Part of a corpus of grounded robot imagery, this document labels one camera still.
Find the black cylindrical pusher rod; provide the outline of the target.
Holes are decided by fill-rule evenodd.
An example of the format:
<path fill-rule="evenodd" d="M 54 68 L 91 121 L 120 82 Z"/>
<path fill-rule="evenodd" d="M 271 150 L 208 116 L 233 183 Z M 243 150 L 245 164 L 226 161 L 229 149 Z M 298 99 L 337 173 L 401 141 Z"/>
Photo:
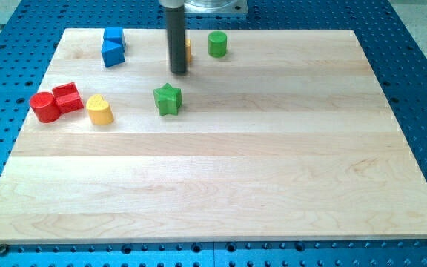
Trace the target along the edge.
<path fill-rule="evenodd" d="M 165 16 L 170 70 L 174 74 L 184 74 L 187 71 L 184 6 L 165 7 Z"/>

